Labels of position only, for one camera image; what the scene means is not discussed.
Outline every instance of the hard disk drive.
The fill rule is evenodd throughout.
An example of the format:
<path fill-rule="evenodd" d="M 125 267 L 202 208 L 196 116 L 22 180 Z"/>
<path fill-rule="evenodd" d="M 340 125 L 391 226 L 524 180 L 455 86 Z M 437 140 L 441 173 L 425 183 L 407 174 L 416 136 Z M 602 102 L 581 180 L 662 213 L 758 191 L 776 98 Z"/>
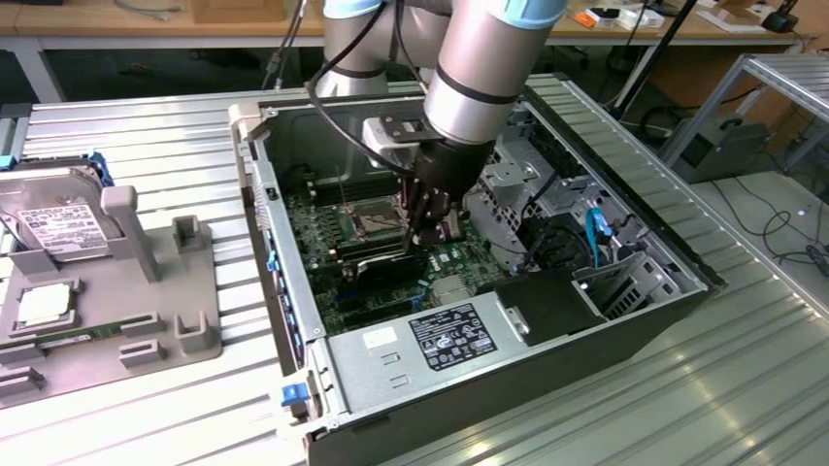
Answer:
<path fill-rule="evenodd" d="M 0 218 L 18 246 L 44 249 L 58 262 L 106 255 L 106 240 L 122 233 L 101 210 L 110 184 L 92 157 L 23 161 L 0 173 Z"/>

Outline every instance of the white label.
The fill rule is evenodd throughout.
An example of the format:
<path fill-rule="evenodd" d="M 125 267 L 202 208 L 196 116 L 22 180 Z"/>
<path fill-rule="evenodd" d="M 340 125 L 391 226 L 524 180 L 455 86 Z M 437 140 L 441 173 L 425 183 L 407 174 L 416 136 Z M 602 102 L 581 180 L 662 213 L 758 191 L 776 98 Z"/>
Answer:
<path fill-rule="evenodd" d="M 384 327 L 379 330 L 363 334 L 365 348 L 369 350 L 383 345 L 388 345 L 397 341 L 397 334 L 393 333 L 393 327 Z"/>
<path fill-rule="evenodd" d="M 102 248 L 106 237 L 85 204 L 18 211 L 19 221 L 50 254 Z"/>

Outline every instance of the blue cable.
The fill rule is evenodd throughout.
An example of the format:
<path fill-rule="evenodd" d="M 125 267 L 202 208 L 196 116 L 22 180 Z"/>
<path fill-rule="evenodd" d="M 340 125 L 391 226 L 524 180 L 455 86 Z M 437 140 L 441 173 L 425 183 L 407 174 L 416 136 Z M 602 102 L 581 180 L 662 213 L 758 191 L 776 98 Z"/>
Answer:
<path fill-rule="evenodd" d="M 598 243 L 595 242 L 596 233 L 612 236 L 612 230 L 607 225 L 607 220 L 600 214 L 600 209 L 592 207 L 584 214 L 584 232 L 587 233 L 587 243 L 592 251 L 592 268 L 598 268 Z"/>

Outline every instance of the black side panel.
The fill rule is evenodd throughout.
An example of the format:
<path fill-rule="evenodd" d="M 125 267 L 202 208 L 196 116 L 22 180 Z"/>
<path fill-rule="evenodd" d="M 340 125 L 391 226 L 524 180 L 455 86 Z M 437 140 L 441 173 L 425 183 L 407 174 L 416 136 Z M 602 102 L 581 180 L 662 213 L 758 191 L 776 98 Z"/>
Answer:
<path fill-rule="evenodd" d="M 587 142 L 584 142 L 581 136 L 579 136 L 575 130 L 564 122 L 555 110 L 545 104 L 544 99 L 535 93 L 529 86 L 524 85 L 521 98 L 539 112 L 543 119 L 549 123 L 560 135 L 561 139 L 567 142 L 569 147 L 575 149 L 581 159 L 589 165 L 589 168 L 592 168 L 602 180 L 612 187 L 614 194 L 623 200 L 635 215 L 650 226 L 656 236 L 662 239 L 662 242 L 671 249 L 684 264 L 691 268 L 699 279 L 707 281 L 706 284 L 708 286 L 723 287 L 726 283 L 722 277 L 704 263 L 702 257 L 699 257 L 684 240 L 682 240 L 680 236 L 678 236 L 674 229 L 656 215 L 644 200 L 627 185 L 622 177 L 616 174 L 612 168 L 610 168 L 607 162 L 604 162 L 603 158 L 600 158 L 600 156 L 595 153 L 595 150 L 592 150 Z"/>
<path fill-rule="evenodd" d="M 687 316 L 704 297 L 699 293 L 678 306 L 636 316 L 569 345 L 328 433 L 309 445 L 309 466 L 373 465 L 443 439 L 628 359 Z"/>

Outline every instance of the wooden table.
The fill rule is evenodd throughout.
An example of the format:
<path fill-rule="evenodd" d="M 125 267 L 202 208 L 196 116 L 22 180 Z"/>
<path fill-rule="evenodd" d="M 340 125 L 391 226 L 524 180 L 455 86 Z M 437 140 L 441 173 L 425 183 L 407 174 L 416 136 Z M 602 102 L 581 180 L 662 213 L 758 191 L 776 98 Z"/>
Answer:
<path fill-rule="evenodd" d="M 65 0 L 60 7 L 21 6 L 14 21 L 19 36 L 0 37 L 0 49 L 5 48 L 17 55 L 41 103 L 64 101 L 42 50 L 273 48 L 286 30 L 288 19 L 273 23 L 196 24 L 189 13 L 189 0 L 141 1 L 142 5 L 153 7 L 182 5 L 185 11 L 169 14 L 170 20 L 162 22 L 118 9 L 110 0 Z M 583 8 L 583 0 L 569 2 L 571 12 Z M 319 10 L 309 10 L 293 43 L 296 47 L 323 44 L 324 19 Z M 644 57 L 652 53 L 671 21 L 667 18 L 660 28 L 636 31 L 631 44 L 648 46 Z M 800 30 L 799 33 L 803 37 L 815 36 L 815 31 Z M 555 24 L 545 43 L 553 46 L 619 46 L 628 36 L 630 31 L 619 26 L 587 29 L 567 16 Z M 728 34 L 694 13 L 671 44 L 791 46 L 795 42 L 791 34 Z M 636 67 L 619 98 L 628 92 L 639 72 Z"/>
<path fill-rule="evenodd" d="M 21 2 L 0 0 L 0 36 L 17 35 L 17 29 L 14 29 L 14 21 L 17 20 L 17 14 L 21 12 Z"/>

